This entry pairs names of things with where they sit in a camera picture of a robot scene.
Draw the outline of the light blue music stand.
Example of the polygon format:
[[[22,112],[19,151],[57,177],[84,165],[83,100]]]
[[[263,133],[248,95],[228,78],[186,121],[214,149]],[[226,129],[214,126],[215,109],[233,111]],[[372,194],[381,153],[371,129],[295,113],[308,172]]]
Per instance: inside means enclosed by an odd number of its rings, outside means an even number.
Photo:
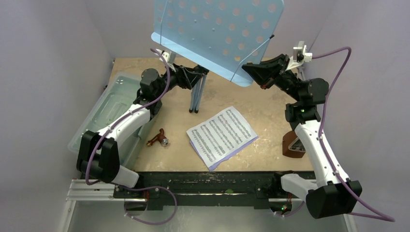
[[[283,12],[281,0],[157,0],[151,39],[160,50],[203,66],[240,86],[241,68],[260,63]]]

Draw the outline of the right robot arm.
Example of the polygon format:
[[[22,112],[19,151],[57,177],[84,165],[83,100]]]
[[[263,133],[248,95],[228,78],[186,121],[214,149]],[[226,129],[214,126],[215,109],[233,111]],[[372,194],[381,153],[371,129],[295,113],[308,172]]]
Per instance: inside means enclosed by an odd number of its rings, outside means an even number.
[[[306,204],[310,215],[319,219],[351,213],[362,187],[339,166],[322,129],[324,117],[317,106],[326,102],[328,82],[322,78],[301,80],[292,72],[292,68],[312,59],[312,54],[299,55],[297,59],[281,54],[259,64],[249,62],[242,69],[262,89],[277,86],[295,99],[295,103],[286,104],[285,118],[309,155],[316,183],[296,173],[284,172],[276,175],[271,190],[279,197],[286,193],[297,196]]]

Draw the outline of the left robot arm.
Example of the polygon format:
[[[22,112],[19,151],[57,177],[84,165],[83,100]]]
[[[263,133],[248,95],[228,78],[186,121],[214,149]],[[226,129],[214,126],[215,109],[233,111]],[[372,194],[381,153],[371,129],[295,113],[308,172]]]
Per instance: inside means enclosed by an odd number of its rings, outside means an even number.
[[[164,94],[174,87],[193,89],[209,70],[197,65],[168,67],[165,74],[149,68],[142,72],[137,97],[130,108],[114,122],[97,132],[86,131],[81,138],[76,168],[88,178],[125,186],[133,198],[144,193],[139,174],[120,164],[119,149],[139,128],[159,112]]]

